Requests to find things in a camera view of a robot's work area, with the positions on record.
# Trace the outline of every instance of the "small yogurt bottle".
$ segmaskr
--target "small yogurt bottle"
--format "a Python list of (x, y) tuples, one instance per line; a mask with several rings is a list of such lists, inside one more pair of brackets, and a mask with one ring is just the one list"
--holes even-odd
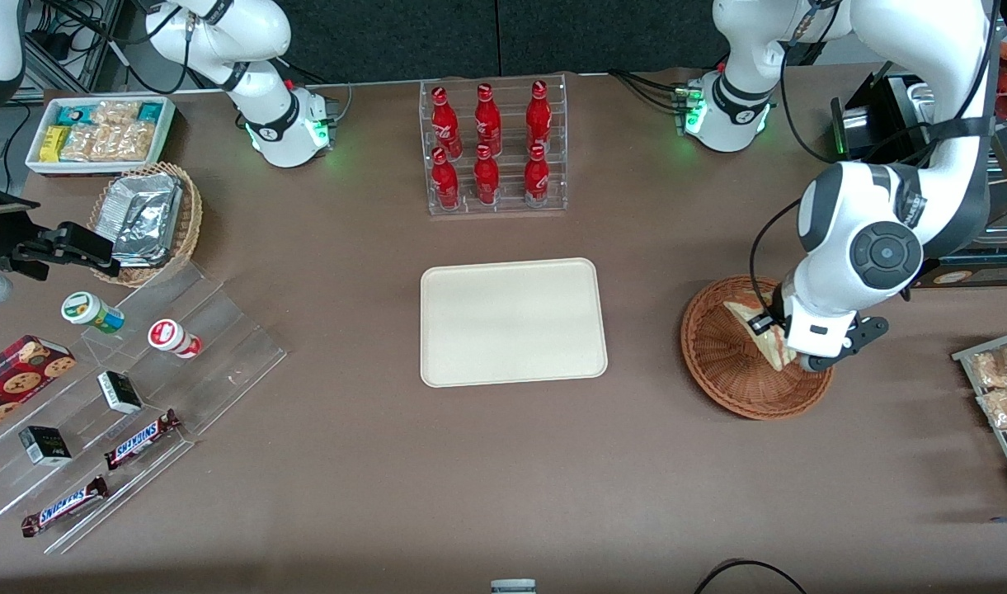
[(202, 350), (202, 341), (171, 319), (160, 319), (148, 330), (148, 343), (156, 349), (189, 359)]
[(103, 299), (86, 290), (70, 293), (69, 297), (62, 300), (59, 314), (69, 323), (96, 327), (104, 334), (116, 333), (125, 323), (125, 314), (120, 309), (112, 308)]

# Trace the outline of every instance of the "yellow snack box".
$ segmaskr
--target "yellow snack box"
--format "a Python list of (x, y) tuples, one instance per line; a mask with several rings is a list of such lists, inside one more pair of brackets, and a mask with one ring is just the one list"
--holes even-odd
[(49, 126), (44, 129), (44, 140), (42, 148), (38, 151), (38, 161), (58, 162), (59, 150), (66, 142), (66, 135), (70, 133), (70, 128), (66, 126)]

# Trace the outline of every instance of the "red cookie box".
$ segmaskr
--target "red cookie box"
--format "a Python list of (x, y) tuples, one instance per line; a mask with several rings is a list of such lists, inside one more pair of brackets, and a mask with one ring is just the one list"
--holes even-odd
[(42, 338), (12, 342), (0, 353), (0, 422), (75, 363), (68, 349)]

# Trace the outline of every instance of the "red bottle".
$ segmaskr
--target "red bottle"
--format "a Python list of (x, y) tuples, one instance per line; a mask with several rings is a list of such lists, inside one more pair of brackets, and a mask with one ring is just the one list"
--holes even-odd
[(462, 140), (458, 138), (458, 118), (455, 110), (448, 105), (448, 94), (444, 87), (435, 87), (431, 91), (434, 98), (434, 135), (440, 146), (448, 154), (448, 161), (462, 156)]
[(488, 145), (492, 157), (498, 157), (503, 151), (503, 128), (499, 108), (492, 101), (491, 85), (477, 85), (477, 109), (473, 110), (473, 121), (477, 124), (477, 142)]
[(485, 206), (492, 206), (499, 196), (499, 168), (492, 158), (492, 149), (477, 145), (477, 162), (473, 164), (473, 179), (477, 183), (477, 199)]
[(533, 150), (544, 145), (544, 152), (551, 152), (551, 104), (548, 103), (548, 84), (538, 80), (533, 83), (533, 101), (526, 110), (526, 144)]
[(440, 207), (445, 210), (458, 208), (458, 176), (455, 175), (455, 168), (448, 162), (448, 155), (443, 148), (434, 147), (434, 170), (431, 177), (434, 177), (434, 191), (438, 194)]
[(529, 152), (532, 161), (526, 165), (526, 203), (539, 208), (548, 202), (548, 176), (551, 169), (544, 161), (544, 145), (536, 145)]

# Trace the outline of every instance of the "small black box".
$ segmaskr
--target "small black box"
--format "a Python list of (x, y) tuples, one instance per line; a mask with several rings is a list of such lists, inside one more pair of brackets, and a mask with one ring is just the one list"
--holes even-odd
[(133, 389), (133, 383), (121, 373), (105, 372), (97, 376), (100, 383), (100, 391), (107, 399), (107, 406), (112, 410), (117, 410), (122, 414), (140, 413), (140, 398), (137, 391)]
[(24, 427), (20, 432), (20, 442), (27, 450), (30, 461), (42, 466), (62, 466), (70, 462), (70, 452), (62, 443), (59, 430), (53, 427)]

